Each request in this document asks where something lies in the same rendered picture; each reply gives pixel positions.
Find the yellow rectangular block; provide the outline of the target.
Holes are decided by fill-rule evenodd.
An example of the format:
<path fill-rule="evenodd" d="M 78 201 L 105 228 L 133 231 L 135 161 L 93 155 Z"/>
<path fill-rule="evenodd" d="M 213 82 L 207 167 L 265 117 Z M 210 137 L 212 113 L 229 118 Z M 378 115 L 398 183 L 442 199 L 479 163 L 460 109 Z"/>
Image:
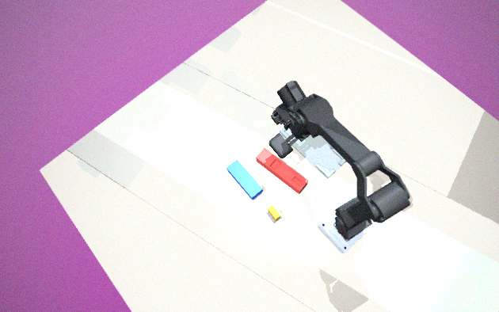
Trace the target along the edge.
<path fill-rule="evenodd" d="M 277 212 L 277 210 L 273 206 L 271 206 L 271 207 L 268 208 L 268 212 L 273 217 L 273 219 L 275 221 L 277 221 L 278 219 L 280 219 L 280 214 Z"/>

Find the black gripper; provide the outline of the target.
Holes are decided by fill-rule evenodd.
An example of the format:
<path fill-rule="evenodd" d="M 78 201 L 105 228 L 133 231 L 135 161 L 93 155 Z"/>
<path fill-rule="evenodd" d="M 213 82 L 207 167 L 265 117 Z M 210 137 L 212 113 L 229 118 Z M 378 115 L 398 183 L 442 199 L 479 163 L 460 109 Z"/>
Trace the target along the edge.
<path fill-rule="evenodd" d="M 289 128 L 291 129 L 291 135 L 288 138 L 285 139 L 280 133 L 278 133 L 272 139 L 269 140 L 270 147 L 276 152 L 276 154 L 280 158 L 285 158 L 293 151 L 291 145 L 294 144 L 297 140 L 300 140 L 302 142 L 310 135 L 298 132 L 295 128 L 294 120 L 292 120 L 290 123 L 291 124 Z M 294 137 L 295 139 L 293 139 Z M 290 140 L 291 142 L 288 143 Z"/>

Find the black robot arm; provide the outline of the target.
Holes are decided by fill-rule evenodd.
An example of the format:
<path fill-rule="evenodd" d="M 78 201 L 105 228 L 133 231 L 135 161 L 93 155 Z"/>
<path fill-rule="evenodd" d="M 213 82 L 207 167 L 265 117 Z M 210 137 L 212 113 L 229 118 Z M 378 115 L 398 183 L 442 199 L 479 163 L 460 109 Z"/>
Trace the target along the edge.
<path fill-rule="evenodd" d="M 410 205 L 409 191 L 402 178 L 387 168 L 375 151 L 370 151 L 333 114 L 327 99 L 312 93 L 306 96 L 299 83 L 291 80 L 277 94 L 282 104 L 271 117 L 287 131 L 292 120 L 302 134 L 320 135 L 352 167 L 357 177 L 357 197 L 335 209 L 334 227 L 342 238 L 350 240 L 374 223 L 383 223 Z M 367 196 L 367 176 L 385 173 L 391 182 Z M 372 222 L 371 222 L 372 220 Z"/>

